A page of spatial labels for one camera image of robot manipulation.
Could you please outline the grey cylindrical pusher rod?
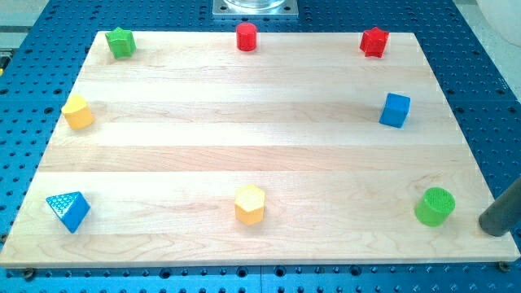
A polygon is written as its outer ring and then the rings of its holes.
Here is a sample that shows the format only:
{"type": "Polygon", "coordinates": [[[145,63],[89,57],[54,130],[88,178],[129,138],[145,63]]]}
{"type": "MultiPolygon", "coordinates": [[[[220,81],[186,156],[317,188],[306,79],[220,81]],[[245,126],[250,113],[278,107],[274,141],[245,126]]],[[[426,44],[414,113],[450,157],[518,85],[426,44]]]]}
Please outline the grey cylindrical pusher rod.
{"type": "Polygon", "coordinates": [[[480,216],[483,232],[501,237],[520,222],[520,178],[516,179],[480,216]]]}

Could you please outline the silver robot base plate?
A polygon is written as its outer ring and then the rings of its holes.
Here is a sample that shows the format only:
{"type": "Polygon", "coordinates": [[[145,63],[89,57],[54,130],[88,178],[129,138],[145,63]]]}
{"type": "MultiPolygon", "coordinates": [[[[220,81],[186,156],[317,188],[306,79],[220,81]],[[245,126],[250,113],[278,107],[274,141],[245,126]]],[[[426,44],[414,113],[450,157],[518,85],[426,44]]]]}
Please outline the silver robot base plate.
{"type": "Polygon", "coordinates": [[[213,0],[212,15],[221,19],[299,15],[297,0],[213,0]]]}

